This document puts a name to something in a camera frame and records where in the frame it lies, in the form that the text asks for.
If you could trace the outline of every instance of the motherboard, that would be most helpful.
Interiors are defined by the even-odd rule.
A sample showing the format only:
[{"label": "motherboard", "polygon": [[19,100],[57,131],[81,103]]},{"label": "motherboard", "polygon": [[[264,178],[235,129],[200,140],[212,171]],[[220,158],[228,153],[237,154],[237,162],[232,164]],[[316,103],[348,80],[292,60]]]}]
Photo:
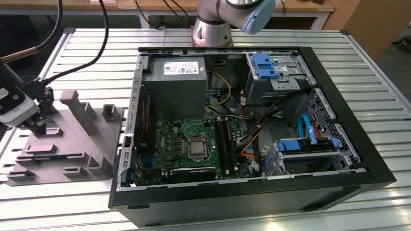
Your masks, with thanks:
[{"label": "motherboard", "polygon": [[[224,121],[229,128],[229,138],[241,136],[237,119]],[[221,158],[221,146],[216,119],[157,120],[153,155],[141,155],[136,183],[139,185],[159,185],[212,180],[227,180],[250,177],[248,163],[240,163],[231,158]]]}]

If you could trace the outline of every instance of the black cable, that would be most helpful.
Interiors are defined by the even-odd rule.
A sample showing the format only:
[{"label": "black cable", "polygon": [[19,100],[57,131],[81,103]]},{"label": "black cable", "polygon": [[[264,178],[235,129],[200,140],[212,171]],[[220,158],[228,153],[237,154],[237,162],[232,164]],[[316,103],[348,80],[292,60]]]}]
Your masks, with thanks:
[{"label": "black cable", "polygon": [[171,0],[171,1],[172,1],[173,4],[181,9],[183,13],[184,13],[184,14],[187,15],[187,17],[188,17],[188,20],[189,20],[191,24],[193,25],[193,21],[192,21],[189,15],[188,15],[188,13],[187,13],[185,10],[183,9],[183,7],[175,2],[175,0]]},{"label": "black cable", "polygon": [[283,13],[282,13],[282,17],[286,17],[286,13],[287,13],[287,7],[286,7],[286,4],[284,4],[284,1],[282,1],[282,4],[283,4]]},{"label": "black cable", "polygon": [[56,24],[53,25],[53,29],[47,39],[40,43],[39,46],[36,46],[37,51],[43,50],[52,42],[52,39],[56,37],[57,30],[60,28],[61,21],[63,21],[63,0],[57,1],[57,9],[59,9],[59,12],[57,12]]},{"label": "black cable", "polygon": [[157,28],[149,23],[149,21],[148,21],[145,15],[143,14],[143,10],[141,10],[141,8],[140,8],[140,4],[137,3],[137,0],[135,0],[135,3],[136,3],[136,6],[137,6],[137,9],[139,9],[139,11],[140,11],[140,14],[141,14],[141,16],[143,16],[143,18],[144,18],[144,21],[147,22],[147,24],[149,25],[149,27],[157,29]]},{"label": "black cable", "polygon": [[260,168],[259,168],[259,171],[256,171],[252,168],[252,177],[259,177],[260,171],[263,169],[263,167],[262,167],[262,155],[260,155],[260,152],[259,152],[259,141],[258,140],[259,140],[259,138],[256,138],[255,141],[252,142],[252,148],[254,148],[254,151],[255,151],[255,162],[258,163]]},{"label": "black cable", "polygon": [[172,7],[169,6],[168,2],[167,2],[165,0],[163,0],[163,2],[165,3],[165,5],[167,5],[168,9],[172,11],[172,13],[175,14],[175,16],[177,16],[177,17],[179,17],[179,19],[180,19],[180,23],[183,22],[183,23],[185,24],[185,26],[188,26],[188,27],[189,27],[189,25],[184,22],[184,19],[180,17],[180,15],[177,15],[176,11],[175,11],[175,10],[172,9]]},{"label": "black cable", "polygon": [[61,76],[65,76],[87,67],[89,67],[91,65],[93,65],[97,60],[100,59],[101,57],[101,54],[104,52],[104,49],[105,49],[105,45],[107,45],[107,41],[108,41],[108,32],[109,32],[109,26],[108,26],[108,16],[107,16],[107,10],[105,10],[105,6],[104,6],[104,2],[103,0],[99,0],[99,3],[100,3],[100,6],[101,6],[101,10],[103,10],[103,17],[104,17],[104,28],[105,28],[105,32],[104,32],[104,40],[103,40],[103,44],[101,44],[101,48],[99,50],[99,53],[96,55],[96,57],[93,58],[92,61],[89,61],[87,64],[83,64],[81,66],[79,67],[75,67],[73,69],[71,70],[67,70],[61,73],[59,73],[57,75],[49,77],[48,79],[43,80],[43,83],[45,85],[48,85],[52,81],[55,81],[56,79],[59,79]]},{"label": "black cable", "polygon": [[241,139],[240,142],[244,141],[246,139],[248,139],[250,137],[254,136],[254,134],[260,131],[263,125],[266,124],[267,120],[270,119],[270,117],[276,114],[278,112],[280,112],[286,106],[286,104],[288,103],[288,101],[300,94],[308,93],[312,91],[312,89],[316,86],[310,86],[308,88],[304,88],[299,91],[294,91],[291,93],[288,93],[280,100],[278,100],[266,110],[266,112],[263,113],[263,115],[260,116],[259,120],[256,121],[256,126],[252,129],[252,132],[248,133]]}]

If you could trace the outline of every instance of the blue plastic latch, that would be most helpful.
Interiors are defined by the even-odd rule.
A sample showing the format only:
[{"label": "blue plastic latch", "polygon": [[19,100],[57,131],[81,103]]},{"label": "blue plastic latch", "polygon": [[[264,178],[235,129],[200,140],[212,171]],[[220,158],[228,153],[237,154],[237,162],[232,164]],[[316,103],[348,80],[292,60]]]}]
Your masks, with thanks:
[{"label": "blue plastic latch", "polygon": [[340,142],[339,142],[339,139],[336,138],[331,138],[331,143],[334,145],[334,148],[335,149],[339,149],[340,148]]},{"label": "blue plastic latch", "polygon": [[286,150],[283,141],[276,142],[278,150],[283,152]]},{"label": "blue plastic latch", "polygon": [[252,62],[258,70],[259,79],[280,78],[280,74],[274,68],[274,61],[268,54],[252,54]]},{"label": "blue plastic latch", "polygon": [[302,150],[298,140],[283,141],[283,143],[287,151]]}]

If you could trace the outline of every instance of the metal table surface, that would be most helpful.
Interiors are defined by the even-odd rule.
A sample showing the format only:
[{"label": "metal table surface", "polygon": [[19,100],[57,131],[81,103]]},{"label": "metal table surface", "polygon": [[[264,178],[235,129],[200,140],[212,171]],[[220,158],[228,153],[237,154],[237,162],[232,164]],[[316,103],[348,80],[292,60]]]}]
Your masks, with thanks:
[{"label": "metal table surface", "polygon": [[[233,30],[236,46],[311,46],[376,145],[398,182],[358,195],[327,211],[164,227],[172,230],[410,230],[411,107],[391,81],[352,40],[339,31],[267,30],[250,36]],[[103,29],[64,34],[41,77],[88,62],[97,53]],[[128,106],[137,48],[189,46],[187,29],[112,29],[97,64],[52,83],[79,90],[93,108]],[[65,106],[56,101],[55,107]],[[111,180],[9,187],[7,173],[24,147],[28,131],[12,130],[0,142],[0,230],[128,230],[135,225],[107,208]]]}]

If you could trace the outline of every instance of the wire bundle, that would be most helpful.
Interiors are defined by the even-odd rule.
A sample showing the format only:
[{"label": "wire bundle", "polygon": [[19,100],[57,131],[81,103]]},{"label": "wire bundle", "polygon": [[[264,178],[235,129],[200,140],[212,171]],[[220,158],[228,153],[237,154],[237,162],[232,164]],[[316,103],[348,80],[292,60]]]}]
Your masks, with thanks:
[{"label": "wire bundle", "polygon": [[80,65],[79,67],[75,67],[71,70],[67,70],[64,72],[60,72],[59,74],[56,74],[55,76],[49,77],[48,79],[43,80],[43,83],[45,85],[48,85],[52,81],[55,81],[56,79],[59,79],[60,77],[89,67],[91,65],[93,65],[97,60],[100,59],[105,46],[107,46],[107,41],[108,41],[108,32],[109,32],[109,25],[108,25],[108,16],[107,16],[107,10],[105,10],[105,6],[103,3],[103,0],[99,0],[100,6],[101,6],[101,10],[103,10],[103,18],[104,18],[104,39],[103,39],[103,44],[99,50],[99,53],[96,55],[96,57],[93,58],[93,60],[91,60],[87,64]]},{"label": "wire bundle", "polygon": [[283,5],[283,13],[282,13],[282,17],[286,17],[287,7],[286,7],[286,4],[284,4],[284,0],[280,0],[280,1],[282,1],[282,5]]}]

